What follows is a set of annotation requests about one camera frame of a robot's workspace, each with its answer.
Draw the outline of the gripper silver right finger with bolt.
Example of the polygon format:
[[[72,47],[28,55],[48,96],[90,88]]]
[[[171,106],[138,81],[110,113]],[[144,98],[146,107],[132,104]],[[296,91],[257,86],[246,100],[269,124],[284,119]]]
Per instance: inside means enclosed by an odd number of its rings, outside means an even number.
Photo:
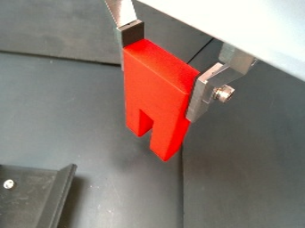
[[[226,103],[231,99],[234,89],[229,83],[245,76],[257,63],[251,54],[226,43],[218,59],[219,61],[197,77],[186,110],[190,122],[199,119],[214,101]]]

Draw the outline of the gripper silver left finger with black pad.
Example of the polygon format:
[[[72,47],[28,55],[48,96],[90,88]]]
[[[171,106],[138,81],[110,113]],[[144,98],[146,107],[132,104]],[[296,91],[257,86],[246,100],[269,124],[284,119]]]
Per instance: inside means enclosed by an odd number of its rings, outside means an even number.
[[[114,20],[119,54],[123,54],[123,49],[144,38],[144,22],[136,17],[132,0],[104,0],[104,4]]]

